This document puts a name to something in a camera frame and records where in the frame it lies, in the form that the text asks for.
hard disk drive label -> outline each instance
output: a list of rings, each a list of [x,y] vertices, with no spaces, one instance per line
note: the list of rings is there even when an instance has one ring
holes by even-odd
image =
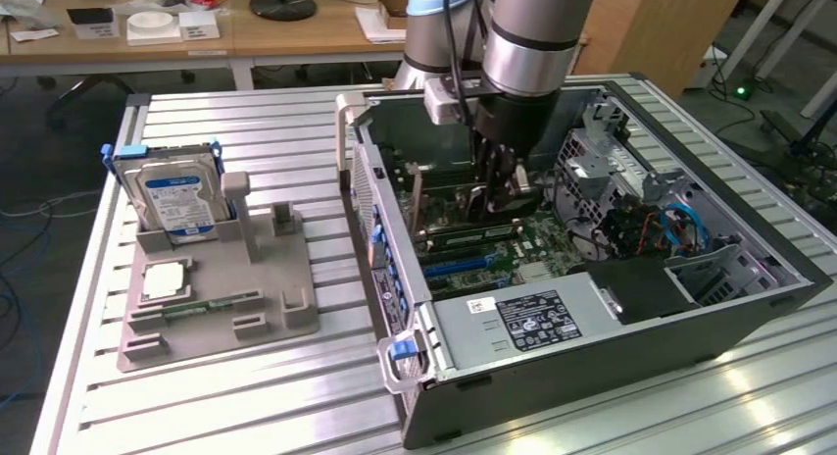
[[[156,178],[145,182],[162,228],[172,234],[192,235],[212,229],[209,203],[198,197],[198,176]]]
[[[497,302],[511,342],[522,352],[581,337],[581,330],[558,292],[543,291]]]

black lamp base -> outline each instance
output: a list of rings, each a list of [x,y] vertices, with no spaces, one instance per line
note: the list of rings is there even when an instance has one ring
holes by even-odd
[[[252,12],[270,21],[300,21],[316,14],[313,0],[249,0]]]

slotted metal surface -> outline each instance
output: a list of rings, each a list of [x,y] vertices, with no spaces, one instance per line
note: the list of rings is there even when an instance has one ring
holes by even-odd
[[[626,76],[613,79],[817,265],[837,275],[834,237],[649,85]],[[114,349],[136,214],[109,181],[33,453],[403,453],[333,175],[330,101],[362,88],[369,86],[158,96],[150,106],[128,109],[120,142],[165,145],[216,138],[226,146],[228,171],[252,174],[253,211],[274,201],[294,202],[305,218],[321,331],[120,373]],[[646,159],[661,169],[670,166],[642,129],[630,129]],[[835,291],[829,288],[714,361],[410,453],[831,451]]]

desk leg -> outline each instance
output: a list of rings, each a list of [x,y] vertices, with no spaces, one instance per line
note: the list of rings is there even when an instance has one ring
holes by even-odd
[[[805,28],[810,24],[810,21],[813,21],[813,18],[815,17],[819,9],[822,9],[822,6],[827,1],[830,0],[814,0],[807,6],[807,9],[803,10],[799,18],[794,22],[794,26],[791,26],[790,30],[787,30],[787,33],[782,37],[782,41],[779,41],[778,46],[773,50],[773,53],[770,53],[770,56],[761,65],[761,68],[758,69],[758,74],[755,75],[757,78],[765,79],[770,75],[773,68],[775,68],[775,65],[782,60],[782,57],[785,56],[785,53],[787,53],[787,50],[790,50],[794,41],[797,41],[797,38],[799,38],[802,30],[805,30]]]
[[[810,99],[810,102],[807,102],[807,105],[805,105],[801,115],[806,119],[814,118],[822,111],[825,104],[827,104],[834,97],[837,97],[837,72],[827,82],[825,82],[825,85]]]
[[[236,80],[236,90],[253,90],[252,86],[252,58],[230,59],[230,70]]]
[[[767,4],[763,6],[758,17],[755,18],[755,22],[753,22],[753,25],[749,26],[749,30],[746,31],[741,42],[734,47],[734,51],[731,52],[731,55],[727,58],[726,63],[723,64],[723,68],[721,69],[721,74],[723,75],[723,78],[730,77],[730,74],[733,73],[737,64],[741,62],[741,59],[743,58],[749,47],[753,46],[753,42],[755,41],[761,30],[763,30],[763,27],[767,25],[767,22],[770,21],[770,18],[773,17],[773,14],[775,14],[775,10],[782,5],[783,1],[785,0],[769,0]]]

wooden cabinet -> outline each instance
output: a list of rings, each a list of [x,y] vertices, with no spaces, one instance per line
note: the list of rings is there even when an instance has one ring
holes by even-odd
[[[577,75],[639,72],[675,97],[737,0],[593,0]]]

